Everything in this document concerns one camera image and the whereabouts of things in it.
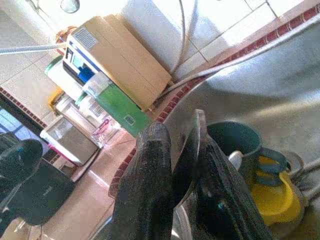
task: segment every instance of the mug handle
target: mug handle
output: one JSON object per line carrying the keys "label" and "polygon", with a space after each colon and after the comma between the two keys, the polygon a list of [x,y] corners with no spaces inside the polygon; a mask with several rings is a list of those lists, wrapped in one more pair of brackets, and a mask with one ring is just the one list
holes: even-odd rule
{"label": "mug handle", "polygon": [[276,187],[282,184],[279,173],[287,167],[287,158],[280,152],[263,147],[259,156],[269,158],[276,163],[258,163],[258,170],[265,175],[256,174],[256,182],[259,184]]}

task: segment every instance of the stainless steel sink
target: stainless steel sink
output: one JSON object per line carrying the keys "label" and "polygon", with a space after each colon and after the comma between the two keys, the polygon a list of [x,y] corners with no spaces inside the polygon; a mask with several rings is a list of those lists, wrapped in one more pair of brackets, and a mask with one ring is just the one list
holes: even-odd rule
{"label": "stainless steel sink", "polygon": [[[226,68],[190,91],[165,120],[172,168],[195,109],[207,123],[232,120],[255,128],[263,144],[293,151],[307,163],[320,157],[320,25],[247,62]],[[320,181],[320,171],[307,179]],[[320,239],[320,198],[287,238]]]}

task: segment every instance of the teal mug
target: teal mug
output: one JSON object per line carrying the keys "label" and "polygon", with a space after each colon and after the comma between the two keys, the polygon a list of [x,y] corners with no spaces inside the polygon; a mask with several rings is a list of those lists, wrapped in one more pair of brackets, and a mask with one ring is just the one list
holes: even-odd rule
{"label": "teal mug", "polygon": [[[243,176],[249,189],[254,183],[279,186],[282,181],[279,173],[287,167],[286,157],[275,150],[262,147],[260,135],[247,125],[235,121],[223,121],[207,126],[209,136],[215,140],[225,155],[234,151],[243,154],[239,173]],[[261,163],[259,156],[273,160]]]}

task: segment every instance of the green container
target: green container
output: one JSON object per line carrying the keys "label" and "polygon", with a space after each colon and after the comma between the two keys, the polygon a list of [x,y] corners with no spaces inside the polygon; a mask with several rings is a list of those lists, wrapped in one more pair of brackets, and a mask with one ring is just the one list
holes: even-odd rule
{"label": "green container", "polygon": [[152,122],[103,72],[91,77],[83,90],[134,137]]}

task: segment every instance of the sink basin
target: sink basin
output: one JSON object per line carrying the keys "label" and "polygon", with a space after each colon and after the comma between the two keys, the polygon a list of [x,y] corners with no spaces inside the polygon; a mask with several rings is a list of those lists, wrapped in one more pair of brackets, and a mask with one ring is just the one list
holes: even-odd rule
{"label": "sink basin", "polygon": [[[247,62],[225,68],[184,96],[165,120],[172,168],[195,109],[207,124],[236,121],[256,129],[263,145],[293,151],[305,163],[320,158],[320,25]],[[320,172],[306,181],[317,184]],[[306,209],[290,240],[320,239],[320,198]]]}

